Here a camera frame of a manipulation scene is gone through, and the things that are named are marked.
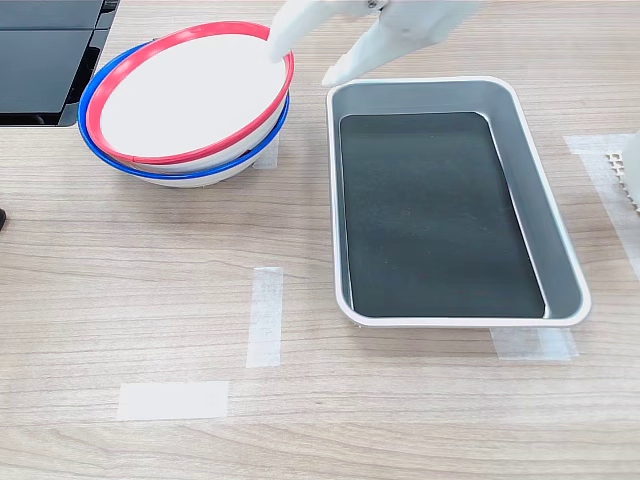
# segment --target black rubber liner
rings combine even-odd
[[[340,140],[356,312],[544,315],[482,116],[352,115],[340,123]]]

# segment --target stacked bowls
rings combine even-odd
[[[273,63],[269,28],[191,27],[134,47],[99,70],[78,125],[107,164],[159,185],[199,187],[251,166],[289,110],[293,55]]]

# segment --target masking tape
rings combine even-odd
[[[253,271],[247,368],[280,365],[283,280],[284,270],[280,267]]]
[[[589,135],[565,137],[565,141],[572,153],[580,155],[631,266],[640,279],[640,218],[607,158],[607,154],[622,152],[633,138],[633,134]]]
[[[569,361],[578,349],[568,328],[492,328],[500,360]]]
[[[117,420],[180,420],[227,416],[229,382],[123,383]]]
[[[575,155],[594,155],[621,153],[634,137],[633,134],[613,135],[573,135],[564,137],[571,153]]]
[[[273,170],[278,167],[278,147],[280,145],[280,134],[271,140],[258,159],[253,164],[256,170]]]

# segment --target blue rim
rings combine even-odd
[[[246,162],[247,160],[253,158],[258,153],[260,153],[267,145],[269,145],[269,143],[271,143],[271,140],[273,140],[274,137],[280,132],[280,129],[284,125],[284,121],[287,118],[287,114],[289,113],[289,94],[287,94],[287,100],[285,102],[284,109],[280,114],[280,118],[278,118],[278,123],[276,123],[276,126],[273,127],[273,130],[271,130],[269,135],[267,135],[267,137],[264,140],[262,140],[258,145],[256,145],[252,150],[245,153],[241,157],[238,157],[235,160],[232,160],[231,162],[223,163],[222,165],[218,165],[216,167],[210,168],[209,170],[202,170],[199,172],[181,173],[181,174],[144,172],[142,170],[136,170],[135,168],[127,167],[126,165],[122,165],[121,163],[118,163],[116,160],[112,159],[110,156],[108,156],[106,153],[100,150],[100,148],[98,148],[98,146],[93,142],[93,140],[91,140],[91,137],[89,136],[89,132],[87,131],[87,124],[86,124],[87,107],[89,106],[89,101],[91,100],[91,97],[96,91],[96,88],[98,88],[98,85],[100,85],[102,80],[104,80],[104,78],[109,74],[109,72],[111,72],[111,70],[116,68],[118,64],[120,64],[120,62],[122,62],[125,58],[127,58],[132,53],[140,50],[145,45],[147,44],[144,43],[142,45],[138,45],[137,47],[133,47],[130,50],[127,50],[126,52],[118,55],[116,58],[111,60],[104,67],[102,67],[91,79],[91,81],[87,85],[87,88],[85,88],[84,93],[82,94],[82,98],[80,98],[80,105],[78,107],[78,126],[80,127],[80,134],[82,135],[82,138],[84,139],[87,146],[91,149],[91,151],[97,157],[99,157],[103,162],[108,163],[112,167],[117,168],[122,172],[128,173],[130,175],[135,175],[137,177],[156,178],[160,180],[186,180],[189,178],[206,177],[208,175],[213,175],[214,173],[220,173],[220,172],[224,172],[225,170],[229,170],[230,168],[236,167],[241,163]]]

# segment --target wood grain surface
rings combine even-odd
[[[101,64],[277,6],[125,0]],[[0,129],[0,479],[640,478],[640,282],[563,140],[640,128],[638,19],[638,2],[490,2],[372,74],[515,87],[594,297],[567,363],[501,361],[487,330],[358,329],[337,309],[320,81],[370,19],[296,49],[277,170],[172,190],[102,164],[77,127]],[[285,272],[282,363],[247,369],[264,266]],[[122,383],[209,380],[230,382],[226,418],[115,421]]]

